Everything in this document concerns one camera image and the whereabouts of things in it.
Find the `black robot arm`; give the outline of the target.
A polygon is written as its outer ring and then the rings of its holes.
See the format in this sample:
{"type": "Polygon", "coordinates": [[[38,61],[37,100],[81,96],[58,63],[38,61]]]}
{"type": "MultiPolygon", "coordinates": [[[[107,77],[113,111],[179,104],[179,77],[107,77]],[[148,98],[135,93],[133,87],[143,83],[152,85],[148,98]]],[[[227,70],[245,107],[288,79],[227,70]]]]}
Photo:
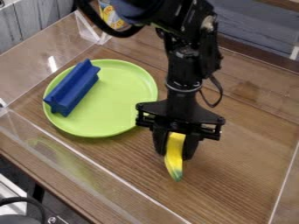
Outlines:
{"type": "Polygon", "coordinates": [[[168,59],[167,98],[135,105],[135,123],[152,131],[153,147],[160,155],[167,153],[169,135],[184,134],[181,158],[188,160],[200,141],[220,139],[225,123],[223,116],[209,112],[196,101],[205,79],[215,86],[220,85],[213,76],[221,62],[213,6],[207,0],[109,0],[116,14],[128,23],[119,31],[100,17],[91,1],[74,0],[74,3],[104,33],[128,38],[152,26],[163,39],[168,59]]]}

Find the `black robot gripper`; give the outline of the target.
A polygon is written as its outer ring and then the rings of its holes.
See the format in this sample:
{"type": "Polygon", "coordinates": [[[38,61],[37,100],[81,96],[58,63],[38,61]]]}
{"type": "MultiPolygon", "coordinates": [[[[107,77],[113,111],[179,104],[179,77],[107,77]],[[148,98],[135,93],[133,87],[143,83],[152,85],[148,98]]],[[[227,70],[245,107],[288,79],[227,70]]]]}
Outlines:
{"type": "Polygon", "coordinates": [[[225,119],[203,108],[196,101],[169,103],[168,100],[137,103],[136,124],[152,131],[153,147],[165,155],[169,132],[184,134],[181,159],[192,159],[199,142],[207,138],[220,139],[220,128],[225,119]]]}

